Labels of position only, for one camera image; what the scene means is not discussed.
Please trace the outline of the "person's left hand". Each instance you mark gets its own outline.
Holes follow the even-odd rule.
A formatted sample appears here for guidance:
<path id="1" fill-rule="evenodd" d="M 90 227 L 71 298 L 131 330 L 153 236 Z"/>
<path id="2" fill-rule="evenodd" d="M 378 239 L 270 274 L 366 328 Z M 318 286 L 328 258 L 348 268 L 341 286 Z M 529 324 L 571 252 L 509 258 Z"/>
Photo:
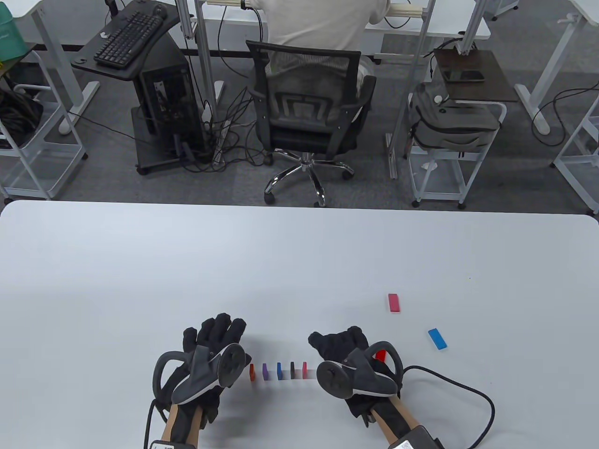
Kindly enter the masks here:
<path id="1" fill-rule="evenodd" d="M 169 412 L 172 441 L 182 442 L 193 429 L 215 421 L 220 396 L 251 362 L 240 341 L 246 322 L 227 313 L 183 332 L 182 351 L 162 355 L 153 374 L 153 393 L 160 412 Z"/>

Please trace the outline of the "person's right hand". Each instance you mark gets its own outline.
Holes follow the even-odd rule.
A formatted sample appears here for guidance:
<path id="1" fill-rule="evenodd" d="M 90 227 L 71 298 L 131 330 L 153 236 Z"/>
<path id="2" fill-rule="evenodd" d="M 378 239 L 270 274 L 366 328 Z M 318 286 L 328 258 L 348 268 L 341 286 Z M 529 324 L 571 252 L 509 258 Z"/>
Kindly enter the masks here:
<path id="1" fill-rule="evenodd" d="M 329 335 L 313 332 L 310 346 L 323 358 L 316 377 L 330 395 L 343 399 L 365 425 L 378 423 L 395 442 L 413 428 L 400 400 L 404 366 L 389 342 L 368 344 L 361 328 Z"/>

